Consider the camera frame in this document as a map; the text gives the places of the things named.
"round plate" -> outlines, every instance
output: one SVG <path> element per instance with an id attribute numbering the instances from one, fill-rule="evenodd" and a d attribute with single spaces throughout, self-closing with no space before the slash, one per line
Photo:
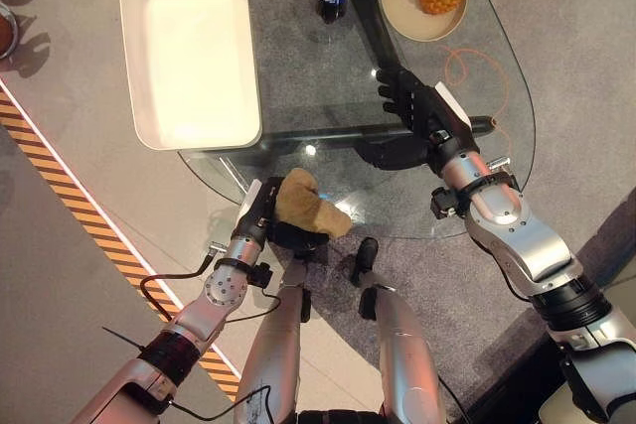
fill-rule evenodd
<path id="1" fill-rule="evenodd" d="M 394 29 L 418 42 L 432 42 L 450 34 L 466 12 L 466 0 L 445 14 L 425 14 L 419 0 L 382 0 L 385 15 Z"/>
<path id="2" fill-rule="evenodd" d="M 7 19 L 11 25 L 11 30 L 13 31 L 13 40 L 11 41 L 9 48 L 4 52 L 0 52 L 0 60 L 2 60 L 5 57 L 9 57 L 11 52 L 13 52 L 16 48 L 16 45 L 18 45 L 18 23 L 16 22 L 16 18 L 13 16 L 13 13 L 9 10 L 9 7 L 2 3 L 0 3 L 0 16 Z"/>

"round glass table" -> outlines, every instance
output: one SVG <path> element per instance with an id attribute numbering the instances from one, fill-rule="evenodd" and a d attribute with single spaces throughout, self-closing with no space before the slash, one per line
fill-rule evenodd
<path id="1" fill-rule="evenodd" d="M 180 151 L 180 156 L 206 185 L 236 203 L 251 180 L 285 176 L 300 167 L 316 177 L 323 197 L 348 213 L 360 234 L 463 233 L 461 220 L 437 220 L 430 211 L 430 193 L 443 184 L 428 168 L 381 171 L 352 148 L 361 134 L 389 138 L 403 129 L 383 112 L 377 93 L 369 20 L 348 5 L 345 17 L 326 25 L 314 2 L 249 0 L 260 143 L 234 151 Z M 535 151 L 534 112 L 490 0 L 468 0 L 462 23 L 436 42 L 409 40 L 386 25 L 403 66 L 427 84 L 443 81 L 470 116 L 495 120 L 495 129 L 477 138 L 482 155 L 487 161 L 511 158 L 523 187 Z"/>

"orange and black striped tape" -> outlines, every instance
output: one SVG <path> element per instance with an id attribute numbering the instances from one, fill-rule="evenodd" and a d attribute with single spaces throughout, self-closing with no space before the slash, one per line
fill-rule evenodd
<path id="1" fill-rule="evenodd" d="M 118 233 L 109 225 L 105 214 L 98 211 L 84 189 L 65 170 L 47 146 L 39 132 L 25 119 L 20 109 L 16 107 L 9 96 L 0 88 L 0 124 L 18 144 L 18 147 L 29 158 L 31 164 L 49 183 L 58 197 L 81 223 L 84 230 L 103 250 L 114 266 L 126 278 L 137 292 L 143 297 L 139 283 L 149 275 L 130 247 L 126 245 Z M 147 285 L 149 292 L 170 313 L 179 312 L 179 307 L 158 284 Z M 157 312 L 157 316 L 166 322 L 166 318 L 146 300 L 150 308 Z M 239 378 L 229 364 L 214 350 L 208 350 L 201 357 L 199 364 L 216 382 L 217 386 L 231 401 L 236 400 L 239 390 Z"/>

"beige plate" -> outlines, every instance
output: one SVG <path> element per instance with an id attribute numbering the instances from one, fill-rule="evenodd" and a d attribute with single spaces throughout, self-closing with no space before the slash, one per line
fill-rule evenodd
<path id="1" fill-rule="evenodd" d="M 425 14 L 418 0 L 382 0 L 391 25 L 405 37 L 418 42 L 432 42 L 450 34 L 466 12 L 466 0 L 446 14 Z"/>

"black cable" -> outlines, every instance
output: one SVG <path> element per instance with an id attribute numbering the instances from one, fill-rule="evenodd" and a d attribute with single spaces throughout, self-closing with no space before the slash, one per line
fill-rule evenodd
<path id="1" fill-rule="evenodd" d="M 203 259 L 201 266 L 196 272 L 192 273 L 158 273 L 156 275 L 148 275 L 139 283 L 139 288 L 141 289 L 141 293 L 146 299 L 152 303 L 155 308 L 161 313 L 164 317 L 168 319 L 168 321 L 172 320 L 172 316 L 168 311 L 161 306 L 161 304 L 152 296 L 150 292 L 146 289 L 146 283 L 153 280 L 163 280 L 163 279 L 173 279 L 173 280 L 183 280 L 185 278 L 195 278 L 199 275 L 202 275 L 212 263 L 213 256 L 211 254 L 206 255 L 206 258 Z"/>
<path id="2" fill-rule="evenodd" d="M 273 300 L 276 300 L 276 305 L 274 305 L 273 307 L 271 307 L 269 310 L 266 310 L 262 313 L 257 313 L 256 315 L 249 315 L 248 317 L 243 317 L 243 318 L 234 318 L 233 320 L 226 320 L 226 324 L 227 323 L 236 323 L 236 322 L 244 322 L 245 320 L 251 320 L 252 318 L 258 318 L 258 317 L 264 317 L 265 315 L 270 314 L 271 312 L 273 312 L 274 310 L 276 310 L 279 306 L 280 306 L 280 298 L 278 298 L 275 295 L 269 295 L 268 293 L 265 293 L 264 289 L 260 289 L 260 293 L 262 293 L 263 297 L 267 297 L 267 298 L 271 298 Z"/>
<path id="3" fill-rule="evenodd" d="M 182 412 L 185 412 L 186 414 L 191 415 L 192 417 L 194 417 L 195 419 L 199 419 L 200 421 L 206 421 L 206 422 L 210 422 L 210 421 L 214 421 L 215 419 L 219 419 L 220 417 L 225 416 L 226 414 L 228 414 L 230 411 L 232 411 L 235 407 L 237 407 L 239 404 L 242 404 L 244 401 L 247 401 L 248 399 L 250 399 L 252 396 L 254 396 L 255 394 L 259 394 L 260 392 L 267 390 L 267 392 L 265 393 L 265 411 L 267 411 L 267 418 L 269 419 L 269 424 L 274 424 L 274 418 L 271 416 L 271 410 L 269 410 L 269 392 L 271 391 L 271 386 L 269 384 L 260 387 L 259 389 L 255 389 L 254 391 L 252 391 L 250 394 L 248 394 L 247 396 L 243 397 L 242 399 L 239 399 L 237 402 L 235 402 L 232 406 L 230 406 L 229 408 L 227 408 L 225 411 L 223 411 L 220 414 L 217 414 L 216 416 L 212 416 L 212 417 L 204 417 L 201 416 L 199 414 L 197 414 L 194 411 L 191 411 L 190 409 L 188 409 L 187 407 L 182 406 L 181 404 L 177 404 L 176 402 L 172 401 L 170 403 L 170 405 L 172 407 L 174 407 L 175 409 L 179 409 Z"/>
<path id="4" fill-rule="evenodd" d="M 464 406 L 461 405 L 461 402 L 459 402 L 459 399 L 457 398 L 455 393 L 452 391 L 450 386 L 446 384 L 446 382 L 441 378 L 439 374 L 437 375 L 437 377 L 439 378 L 439 382 L 441 382 L 441 385 L 444 386 L 444 389 L 446 389 L 446 391 L 448 391 L 448 394 L 450 394 L 450 397 L 453 398 L 453 400 L 455 401 L 455 404 L 457 404 L 457 407 L 459 408 L 459 412 L 461 412 L 461 417 L 464 418 L 464 422 L 466 422 L 466 424 L 472 424 L 473 421 L 470 419 L 470 417 L 468 417 L 468 413 L 466 412 L 466 409 L 464 409 Z"/>
<path id="5" fill-rule="evenodd" d="M 107 327 L 101 327 L 103 330 L 106 330 L 107 332 L 115 335 L 116 337 L 118 337 L 120 340 L 124 340 L 125 342 L 127 342 L 129 345 L 133 345 L 134 347 L 136 347 L 138 350 L 140 350 L 141 352 L 143 352 L 145 350 L 145 347 L 143 347 L 142 345 L 140 345 L 139 343 L 134 342 L 133 340 L 131 340 L 130 338 L 125 337 L 124 335 L 118 333 L 118 332 L 114 332 L 113 330 L 107 328 Z"/>
<path id="6" fill-rule="evenodd" d="M 515 298 L 517 298 L 518 300 L 521 300 L 522 302 L 530 303 L 529 299 L 527 299 L 526 297 L 522 297 L 519 293 L 515 291 L 512 284 L 510 283 L 510 279 L 508 278 L 508 275 L 506 275 L 506 272 L 504 272 L 504 269 L 499 267 L 499 271 L 504 276 L 504 280 L 506 281 L 506 285 L 508 285 L 508 290 L 510 290 L 510 293 L 512 293 L 515 296 Z"/>

